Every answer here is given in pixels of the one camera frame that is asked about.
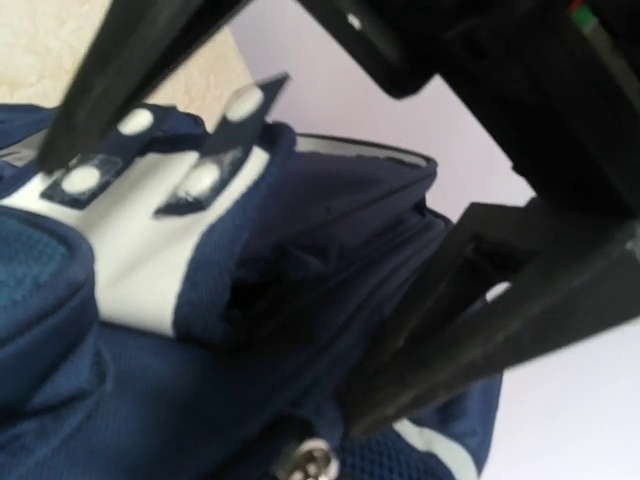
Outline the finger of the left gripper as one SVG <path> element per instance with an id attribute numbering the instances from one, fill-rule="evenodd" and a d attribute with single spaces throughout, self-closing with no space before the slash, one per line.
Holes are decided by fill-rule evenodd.
<path id="1" fill-rule="evenodd" d="M 64 169 L 96 146 L 246 5 L 113 1 L 40 145 L 39 170 Z"/>
<path id="2" fill-rule="evenodd" d="M 346 382 L 346 431 L 369 436 L 638 314 L 637 220 L 475 203 Z"/>

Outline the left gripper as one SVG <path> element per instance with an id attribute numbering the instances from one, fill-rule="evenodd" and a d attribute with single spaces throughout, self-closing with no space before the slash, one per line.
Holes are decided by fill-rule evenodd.
<path id="1" fill-rule="evenodd" d="M 442 78 L 543 199 L 639 211 L 639 99 L 565 1 L 307 1 L 389 96 Z"/>

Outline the navy blue backpack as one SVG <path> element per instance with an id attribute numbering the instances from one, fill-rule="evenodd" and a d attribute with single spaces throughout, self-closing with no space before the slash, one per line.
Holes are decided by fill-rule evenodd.
<path id="1" fill-rule="evenodd" d="M 143 104 L 54 176 L 54 110 L 2 106 L 3 478 L 481 475 L 499 377 L 345 435 L 338 386 L 450 221 L 433 159 L 268 122 L 285 82 L 213 130 Z"/>

